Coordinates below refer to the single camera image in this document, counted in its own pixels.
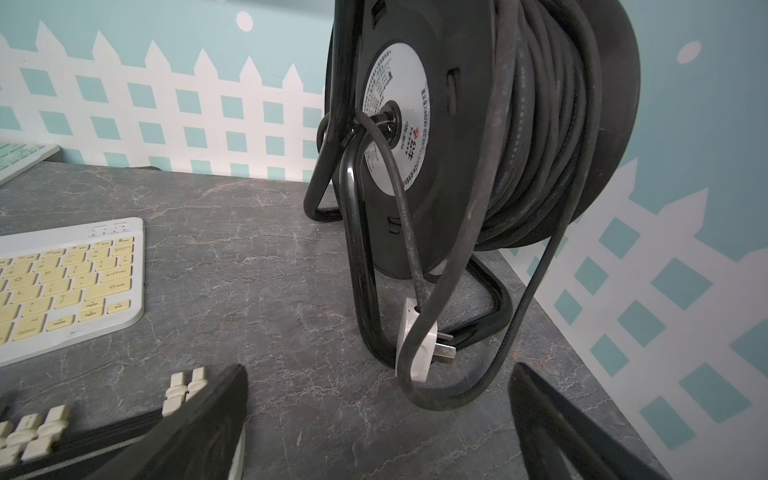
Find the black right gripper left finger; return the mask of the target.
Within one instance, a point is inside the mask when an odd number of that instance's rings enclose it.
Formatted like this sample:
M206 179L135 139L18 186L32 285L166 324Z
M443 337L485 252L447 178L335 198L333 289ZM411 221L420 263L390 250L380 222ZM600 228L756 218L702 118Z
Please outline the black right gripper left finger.
M247 401L247 371L232 364L89 477L241 479Z

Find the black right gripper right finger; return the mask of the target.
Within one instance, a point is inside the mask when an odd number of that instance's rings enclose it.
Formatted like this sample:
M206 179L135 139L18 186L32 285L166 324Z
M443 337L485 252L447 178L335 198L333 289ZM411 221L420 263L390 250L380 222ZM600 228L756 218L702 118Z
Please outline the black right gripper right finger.
M509 381L511 412L530 479L660 479L524 363Z

